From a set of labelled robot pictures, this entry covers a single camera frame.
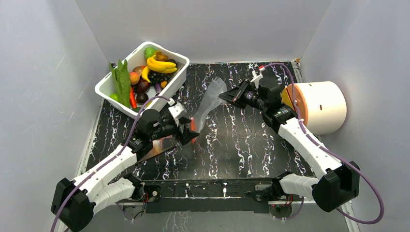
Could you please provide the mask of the clear zip top bag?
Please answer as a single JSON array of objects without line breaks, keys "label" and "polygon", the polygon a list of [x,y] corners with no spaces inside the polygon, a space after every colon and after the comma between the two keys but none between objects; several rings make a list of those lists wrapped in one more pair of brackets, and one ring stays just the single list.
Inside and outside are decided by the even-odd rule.
[{"label": "clear zip top bag", "polygon": [[227,91],[227,85],[220,78],[216,77],[208,85],[199,108],[191,118],[191,130],[200,133],[205,126],[206,117],[210,111],[227,102],[219,97],[220,94]]}]

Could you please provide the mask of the yellow banana bunch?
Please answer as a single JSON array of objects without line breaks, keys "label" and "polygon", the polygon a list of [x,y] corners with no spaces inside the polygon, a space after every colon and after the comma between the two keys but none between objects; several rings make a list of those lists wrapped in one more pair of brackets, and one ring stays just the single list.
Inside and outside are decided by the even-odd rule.
[{"label": "yellow banana bunch", "polygon": [[165,61],[158,61],[155,60],[156,55],[153,55],[152,57],[149,57],[146,60],[146,66],[142,70],[141,73],[141,78],[148,83],[151,83],[151,81],[148,78],[148,74],[150,71],[155,71],[158,73],[164,73],[164,74],[169,74],[169,73],[174,73],[177,71],[177,67],[175,63],[172,62],[165,62]]}]

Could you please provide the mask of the green leafy vegetable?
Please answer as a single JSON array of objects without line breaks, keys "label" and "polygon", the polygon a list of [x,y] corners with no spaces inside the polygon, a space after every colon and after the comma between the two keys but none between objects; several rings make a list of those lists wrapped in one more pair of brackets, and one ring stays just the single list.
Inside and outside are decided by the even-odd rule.
[{"label": "green leafy vegetable", "polygon": [[119,60],[118,65],[115,68],[110,66],[110,70],[114,80],[118,102],[126,108],[130,108],[131,81],[127,60]]}]

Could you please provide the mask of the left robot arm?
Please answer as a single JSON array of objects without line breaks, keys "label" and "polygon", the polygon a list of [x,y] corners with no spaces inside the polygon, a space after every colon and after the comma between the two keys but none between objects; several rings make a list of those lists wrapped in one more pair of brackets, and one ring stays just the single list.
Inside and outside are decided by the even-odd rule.
[{"label": "left robot arm", "polygon": [[192,131],[180,104],[163,112],[140,110],[127,139],[103,161],[72,180],[57,183],[51,212],[73,232],[83,230],[95,214],[124,199],[139,201],[145,195],[143,182],[130,174],[116,182],[112,180],[140,160],[149,159],[153,142],[173,136],[182,145],[199,134]]}]

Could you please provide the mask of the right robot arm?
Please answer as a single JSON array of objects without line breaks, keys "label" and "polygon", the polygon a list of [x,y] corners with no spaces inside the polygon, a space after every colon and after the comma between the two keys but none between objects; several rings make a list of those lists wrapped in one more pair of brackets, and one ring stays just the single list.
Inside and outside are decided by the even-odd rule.
[{"label": "right robot arm", "polygon": [[288,91],[270,81],[260,80],[255,86],[248,79],[219,94],[220,99],[237,108],[250,106],[260,110],[265,124],[290,143],[315,173],[315,177],[307,177],[284,172],[272,180],[270,187],[256,190],[253,195],[259,201],[299,195],[313,199],[320,209],[331,212],[358,196],[358,165],[339,161],[323,151],[318,142],[308,139],[308,130],[302,130],[295,110],[285,103],[283,94]]}]

